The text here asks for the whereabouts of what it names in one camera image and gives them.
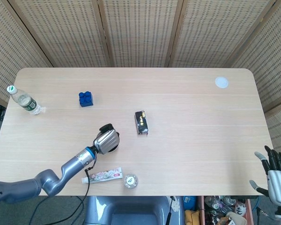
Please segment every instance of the round container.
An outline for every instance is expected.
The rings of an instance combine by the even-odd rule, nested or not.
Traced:
[[[124,179],[124,184],[127,188],[133,189],[139,183],[139,180],[135,174],[127,174]]]

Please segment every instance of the woven room divider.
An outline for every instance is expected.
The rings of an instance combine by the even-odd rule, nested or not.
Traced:
[[[114,66],[164,67],[182,0],[99,0],[98,3]]]
[[[223,67],[269,3],[268,0],[187,1],[169,67]]]
[[[6,87],[14,83],[20,69],[51,66],[9,10],[0,0],[0,104],[5,107],[9,100]]]
[[[265,112],[281,104],[281,4],[232,67],[252,71]]]
[[[111,66],[96,0],[10,3],[54,66]]]

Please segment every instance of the plastic water bottle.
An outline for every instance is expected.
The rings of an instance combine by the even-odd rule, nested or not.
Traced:
[[[42,111],[42,107],[25,91],[17,89],[13,85],[8,86],[7,91],[11,94],[11,97],[17,104],[31,114],[38,115]]]
[[[234,206],[236,204],[236,199],[231,199],[230,196],[225,196],[224,203],[228,206]]]
[[[246,210],[247,206],[245,205],[245,199],[238,199],[234,212],[243,217],[245,215]]]
[[[216,199],[214,196],[207,196],[204,199],[204,202],[206,205],[208,205],[210,208],[213,208],[216,211],[222,212],[223,214],[227,214],[228,212],[232,212],[232,208],[225,205],[220,200]]]

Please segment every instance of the floor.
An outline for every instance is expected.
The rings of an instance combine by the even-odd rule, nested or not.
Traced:
[[[74,209],[80,203],[80,200],[75,196],[55,196],[45,200],[37,209],[33,220],[30,223],[31,216],[37,207],[37,205],[43,201],[46,197],[40,196],[24,202],[16,204],[6,204],[0,202],[0,225],[41,225],[51,223],[63,218],[68,217],[74,211]],[[252,208],[257,200],[251,200]],[[86,202],[84,203],[84,209],[82,207],[74,214],[72,218],[66,222],[60,223],[61,225],[81,225],[85,217]],[[259,207],[274,217],[276,207],[270,202],[270,200],[264,196],[260,197]],[[254,224],[257,224],[256,210],[253,212]],[[260,225],[275,225],[276,223],[260,216]]]

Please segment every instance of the wooden table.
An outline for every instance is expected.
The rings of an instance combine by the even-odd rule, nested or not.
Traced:
[[[216,86],[223,76],[229,86]],[[122,167],[139,178],[91,185],[89,195],[256,195],[266,187],[254,151],[271,146],[252,73],[220,68],[25,68],[15,85],[45,107],[34,116],[11,99],[0,131],[0,180],[35,177],[90,146],[112,123],[119,148],[100,155],[93,172]],[[81,108],[78,93],[94,106]],[[145,110],[149,135],[137,135],[134,112]],[[60,195],[84,195],[81,171]]]

